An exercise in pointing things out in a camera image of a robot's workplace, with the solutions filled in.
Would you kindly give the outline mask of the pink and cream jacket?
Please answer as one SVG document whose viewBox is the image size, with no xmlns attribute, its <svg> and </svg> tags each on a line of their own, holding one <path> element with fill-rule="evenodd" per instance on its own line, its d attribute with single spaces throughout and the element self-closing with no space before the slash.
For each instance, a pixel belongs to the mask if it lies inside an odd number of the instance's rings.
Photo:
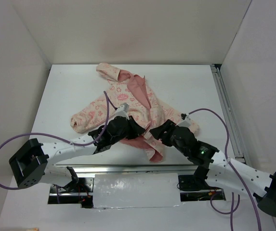
<svg viewBox="0 0 276 231">
<path fill-rule="evenodd" d="M 72 115 L 72 129 L 82 134 L 104 123 L 107 114 L 112 116 L 114 112 L 111 106 L 106 105 L 106 97 L 109 97 L 115 107 L 126 103 L 129 105 L 128 114 L 145 129 L 145 133 L 133 140 L 123 139 L 121 143 L 143 149 L 150 162 L 161 162 L 165 147 L 151 136 L 149 130 L 162 125 L 168 119 L 176 124 L 181 122 L 181 112 L 161 101 L 147 85 L 145 78 L 137 74 L 106 63 L 98 64 L 96 71 L 109 82 L 110 87 L 106 94 Z"/>
</svg>

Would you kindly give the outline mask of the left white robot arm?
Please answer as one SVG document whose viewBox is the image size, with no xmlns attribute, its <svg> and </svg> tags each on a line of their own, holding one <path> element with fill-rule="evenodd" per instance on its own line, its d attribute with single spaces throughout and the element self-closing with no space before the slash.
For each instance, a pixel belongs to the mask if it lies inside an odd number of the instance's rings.
<svg viewBox="0 0 276 231">
<path fill-rule="evenodd" d="M 59 167 L 59 162 L 105 152 L 115 143 L 135 139 L 144 132 L 145 129 L 132 116 L 117 116 L 106 126 L 102 125 L 70 142 L 40 143 L 36 138 L 29 139 L 10 158 L 9 164 L 19 189 L 47 183 L 73 192 L 79 186 L 78 177 L 73 168 Z"/>
</svg>

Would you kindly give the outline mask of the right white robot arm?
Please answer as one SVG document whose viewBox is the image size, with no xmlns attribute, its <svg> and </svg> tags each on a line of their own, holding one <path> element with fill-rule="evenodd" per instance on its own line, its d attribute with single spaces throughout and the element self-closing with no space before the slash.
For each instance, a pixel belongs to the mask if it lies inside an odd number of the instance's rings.
<svg viewBox="0 0 276 231">
<path fill-rule="evenodd" d="M 253 197 L 261 211 L 276 217 L 276 172 L 262 172 L 226 157 L 216 147 L 197 140 L 189 128 L 178 126 L 170 120 L 151 129 L 150 133 L 156 140 L 176 148 L 198 166 L 194 176 L 196 187 L 217 187 Z"/>
</svg>

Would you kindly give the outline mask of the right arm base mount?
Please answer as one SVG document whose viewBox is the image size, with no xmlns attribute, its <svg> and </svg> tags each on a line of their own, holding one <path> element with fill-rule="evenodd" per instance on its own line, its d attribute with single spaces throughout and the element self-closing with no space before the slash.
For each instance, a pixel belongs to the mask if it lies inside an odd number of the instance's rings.
<svg viewBox="0 0 276 231">
<path fill-rule="evenodd" d="M 209 201 L 212 197 L 214 200 L 225 199 L 220 188 L 208 186 L 194 175 L 179 175 L 178 180 L 181 202 Z"/>
</svg>

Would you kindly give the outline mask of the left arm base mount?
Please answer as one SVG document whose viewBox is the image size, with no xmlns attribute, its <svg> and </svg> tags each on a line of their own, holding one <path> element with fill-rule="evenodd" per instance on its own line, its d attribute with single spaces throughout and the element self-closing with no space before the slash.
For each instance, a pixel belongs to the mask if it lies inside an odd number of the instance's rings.
<svg viewBox="0 0 276 231">
<path fill-rule="evenodd" d="M 80 205 L 82 208 L 93 208 L 94 178 L 79 178 L 78 183 L 71 188 L 55 186 L 50 187 L 49 205 Z"/>
</svg>

